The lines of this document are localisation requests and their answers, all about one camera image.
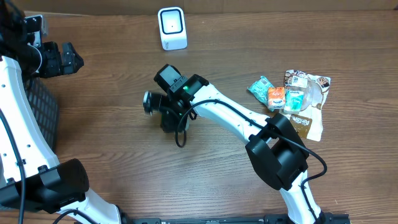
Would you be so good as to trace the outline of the teal packet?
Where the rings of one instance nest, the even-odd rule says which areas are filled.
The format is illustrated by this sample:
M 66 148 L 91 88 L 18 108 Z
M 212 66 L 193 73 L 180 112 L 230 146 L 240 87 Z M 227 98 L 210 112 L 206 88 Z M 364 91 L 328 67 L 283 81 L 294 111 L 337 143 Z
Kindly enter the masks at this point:
M 258 81 L 248 87 L 248 90 L 256 97 L 257 100 L 266 105 L 269 111 L 274 112 L 274 109 L 269 108 L 268 105 L 269 88 L 274 88 L 274 85 L 265 76 L 261 76 Z

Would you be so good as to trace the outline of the orange snack packet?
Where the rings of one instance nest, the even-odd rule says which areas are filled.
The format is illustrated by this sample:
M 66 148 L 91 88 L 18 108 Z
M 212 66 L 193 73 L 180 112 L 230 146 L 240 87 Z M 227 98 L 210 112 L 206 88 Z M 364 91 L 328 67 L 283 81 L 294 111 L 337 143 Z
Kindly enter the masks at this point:
M 281 109 L 285 106 L 286 99 L 284 87 L 270 87 L 267 94 L 267 104 L 270 110 Z

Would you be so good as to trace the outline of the green white small box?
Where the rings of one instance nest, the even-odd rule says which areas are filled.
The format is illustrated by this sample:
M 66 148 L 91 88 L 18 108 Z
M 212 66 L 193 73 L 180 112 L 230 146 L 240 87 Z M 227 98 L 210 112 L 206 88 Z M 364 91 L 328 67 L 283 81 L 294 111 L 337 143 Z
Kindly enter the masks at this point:
M 288 90 L 286 93 L 286 103 L 284 113 L 298 114 L 301 110 L 304 99 L 304 92 Z

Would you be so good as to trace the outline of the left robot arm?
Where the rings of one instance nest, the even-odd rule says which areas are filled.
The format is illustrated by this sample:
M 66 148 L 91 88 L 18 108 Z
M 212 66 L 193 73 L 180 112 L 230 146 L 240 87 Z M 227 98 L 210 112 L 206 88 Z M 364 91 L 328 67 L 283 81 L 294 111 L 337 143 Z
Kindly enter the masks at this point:
M 1 208 L 45 211 L 78 223 L 129 223 L 89 186 L 78 159 L 55 154 L 59 107 L 43 79 L 76 73 L 84 64 L 73 45 L 43 42 L 43 16 L 1 2 Z

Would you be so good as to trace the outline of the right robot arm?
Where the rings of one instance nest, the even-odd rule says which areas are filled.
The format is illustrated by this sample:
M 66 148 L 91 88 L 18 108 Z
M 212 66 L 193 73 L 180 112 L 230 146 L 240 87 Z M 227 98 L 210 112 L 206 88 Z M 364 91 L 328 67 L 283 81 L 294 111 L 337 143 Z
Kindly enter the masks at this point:
M 325 221 L 308 185 L 325 174 L 308 175 L 308 157 L 320 156 L 305 147 L 285 116 L 253 112 L 224 96 L 205 78 L 197 74 L 187 78 L 173 65 L 164 65 L 154 81 L 165 93 L 147 93 L 145 110 L 161 112 L 166 133 L 186 135 L 189 121 L 198 117 L 214 121 L 244 143 L 255 173 L 281 193 L 290 222 Z

